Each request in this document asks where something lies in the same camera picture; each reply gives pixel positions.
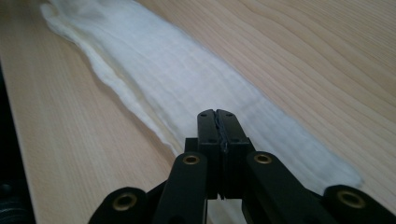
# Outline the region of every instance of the metal screw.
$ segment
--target metal screw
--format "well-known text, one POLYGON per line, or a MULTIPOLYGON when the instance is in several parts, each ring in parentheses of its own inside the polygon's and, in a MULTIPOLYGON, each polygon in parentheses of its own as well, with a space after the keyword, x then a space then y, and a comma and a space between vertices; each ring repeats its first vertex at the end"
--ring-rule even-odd
POLYGON ((188 164, 188 165, 194 165, 199 162, 199 157, 197 156, 186 156, 183 158, 183 162, 188 164))
POLYGON ((268 164, 272 162, 271 157, 265 155, 265 154, 258 154, 254 156, 254 161, 261 163, 261 164, 268 164))
POLYGON ((134 207, 136 202, 137 202, 136 195, 130 192, 123 193, 114 200, 113 208, 116 211, 123 212, 134 207))
POLYGON ((340 202, 348 205, 349 207, 361 209, 366 206, 366 202, 363 198, 352 191, 340 190, 337 192, 337 198, 340 202))

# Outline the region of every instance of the folded white cloth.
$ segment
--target folded white cloth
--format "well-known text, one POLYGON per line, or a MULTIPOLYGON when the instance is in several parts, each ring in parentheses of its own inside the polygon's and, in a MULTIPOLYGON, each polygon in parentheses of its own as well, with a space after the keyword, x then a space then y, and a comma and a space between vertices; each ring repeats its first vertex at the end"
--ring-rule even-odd
MULTIPOLYGON (((49 27, 87 54, 96 75, 175 154, 186 137, 196 136, 197 114, 220 108, 235 113, 255 148, 277 155, 306 188, 322 193, 361 182, 230 65, 136 2, 50 1, 41 7, 49 27)), ((209 215, 219 223, 218 209, 209 215)), ((224 223, 242 220, 232 209, 224 223)))

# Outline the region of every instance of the wood grain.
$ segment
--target wood grain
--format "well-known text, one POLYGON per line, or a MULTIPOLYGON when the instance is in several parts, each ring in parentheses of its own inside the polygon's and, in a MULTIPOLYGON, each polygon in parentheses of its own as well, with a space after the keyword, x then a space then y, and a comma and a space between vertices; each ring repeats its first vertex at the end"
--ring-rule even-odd
MULTIPOLYGON (((351 162, 396 213, 395 1, 140 2, 351 162)), ((48 29, 39 3, 0 1, 1 64, 37 223, 86 223, 112 190, 159 184, 173 156, 48 29)))

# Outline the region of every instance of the wooden surface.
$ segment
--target wooden surface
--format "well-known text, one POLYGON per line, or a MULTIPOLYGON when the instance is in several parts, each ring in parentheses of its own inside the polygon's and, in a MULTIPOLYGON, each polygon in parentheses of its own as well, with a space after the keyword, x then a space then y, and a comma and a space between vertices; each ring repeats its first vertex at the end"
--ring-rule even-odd
MULTIPOLYGON (((232 64, 396 212, 396 2, 142 0, 232 64)), ((151 189, 173 155, 52 33, 40 1, 0 1, 0 60, 38 223, 86 223, 151 189)))

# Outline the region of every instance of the black plastic part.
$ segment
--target black plastic part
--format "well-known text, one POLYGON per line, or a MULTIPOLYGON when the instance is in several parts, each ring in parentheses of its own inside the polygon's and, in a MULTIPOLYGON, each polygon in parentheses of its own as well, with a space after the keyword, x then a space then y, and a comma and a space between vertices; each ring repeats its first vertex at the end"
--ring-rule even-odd
POLYGON ((271 223, 252 189, 245 190, 242 213, 247 224, 271 223))
POLYGON ((206 223, 207 159, 198 152, 179 155, 166 181, 152 223, 206 223))
POLYGON ((247 179, 274 223, 337 223, 280 160, 266 152, 247 156, 247 179))
POLYGON ((242 199, 246 180, 245 158, 252 150, 238 119, 233 113, 217 111, 217 122, 222 150, 222 188, 220 195, 227 199, 242 199))
POLYGON ((208 170, 210 170, 207 174, 207 198, 217 199, 222 173, 220 172, 220 142, 216 114, 213 110, 206 110, 197 116, 197 120, 198 152, 207 157, 208 170))
POLYGON ((90 224, 143 223, 148 197, 135 188, 110 193, 91 217, 90 224))
POLYGON ((396 216, 369 195, 348 186, 326 188, 322 202, 340 223, 395 224, 396 216))

